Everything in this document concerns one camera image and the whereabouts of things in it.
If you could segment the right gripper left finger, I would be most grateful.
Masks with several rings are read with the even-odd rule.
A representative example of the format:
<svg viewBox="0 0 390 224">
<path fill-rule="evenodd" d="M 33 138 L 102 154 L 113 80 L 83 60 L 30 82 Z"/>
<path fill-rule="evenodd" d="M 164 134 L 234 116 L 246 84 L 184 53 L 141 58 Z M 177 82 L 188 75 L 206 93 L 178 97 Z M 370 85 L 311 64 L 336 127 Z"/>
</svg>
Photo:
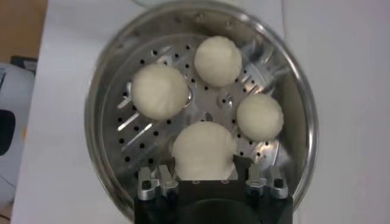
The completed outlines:
<svg viewBox="0 0 390 224">
<path fill-rule="evenodd" d="M 160 188 L 161 195 L 168 198 L 169 194 L 177 194 L 179 182 L 174 180 L 166 165 L 157 168 L 157 177 L 152 178 L 152 171 L 142 167 L 138 171 L 138 199 L 141 201 L 153 200 L 156 188 Z"/>
</svg>

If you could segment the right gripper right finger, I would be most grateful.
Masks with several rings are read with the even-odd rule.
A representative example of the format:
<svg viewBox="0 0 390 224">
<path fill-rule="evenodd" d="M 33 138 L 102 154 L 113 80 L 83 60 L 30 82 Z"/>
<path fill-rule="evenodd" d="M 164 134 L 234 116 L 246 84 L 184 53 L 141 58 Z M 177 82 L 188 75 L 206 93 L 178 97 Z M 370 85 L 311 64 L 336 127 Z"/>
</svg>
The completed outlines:
<svg viewBox="0 0 390 224">
<path fill-rule="evenodd" d="M 288 185 L 279 166 L 269 166 L 262 170 L 260 164 L 255 164 L 250 158 L 233 157 L 235 172 L 233 178 L 243 181 L 248 193 L 257 192 L 259 196 L 266 192 L 277 200 L 288 198 Z"/>
</svg>

